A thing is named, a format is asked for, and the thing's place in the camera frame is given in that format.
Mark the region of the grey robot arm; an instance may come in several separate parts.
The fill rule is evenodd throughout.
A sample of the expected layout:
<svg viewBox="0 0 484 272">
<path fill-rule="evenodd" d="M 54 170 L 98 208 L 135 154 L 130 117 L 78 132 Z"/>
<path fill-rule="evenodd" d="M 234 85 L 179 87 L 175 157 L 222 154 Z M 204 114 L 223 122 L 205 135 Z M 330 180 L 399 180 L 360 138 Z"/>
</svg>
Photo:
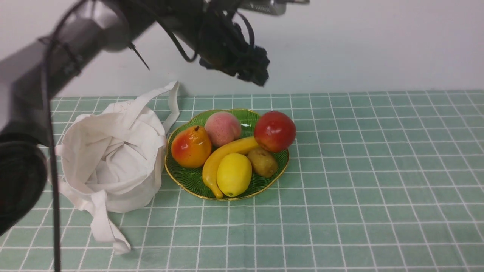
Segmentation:
<svg viewBox="0 0 484 272">
<path fill-rule="evenodd" d="M 233 22 L 241 0 L 80 0 L 48 36 L 1 60 L 1 234 L 37 203 L 48 165 L 39 145 L 53 138 L 45 105 L 101 51 L 133 49 L 154 23 L 182 57 L 263 86 L 267 52 Z"/>
</svg>

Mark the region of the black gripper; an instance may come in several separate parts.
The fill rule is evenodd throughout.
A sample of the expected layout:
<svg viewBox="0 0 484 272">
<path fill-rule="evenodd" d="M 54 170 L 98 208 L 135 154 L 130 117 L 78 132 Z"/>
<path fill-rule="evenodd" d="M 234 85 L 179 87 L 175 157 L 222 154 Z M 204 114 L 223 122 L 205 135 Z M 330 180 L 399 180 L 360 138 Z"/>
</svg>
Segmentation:
<svg viewBox="0 0 484 272">
<path fill-rule="evenodd" d="M 249 39 L 233 21 L 237 8 L 178 8 L 178 38 L 193 50 L 189 56 L 179 45 L 178 51 L 187 62 L 200 57 L 199 64 L 236 76 L 263 87 L 268 81 L 270 60 L 267 51 L 255 45 L 255 36 L 247 18 L 241 15 Z"/>
</svg>

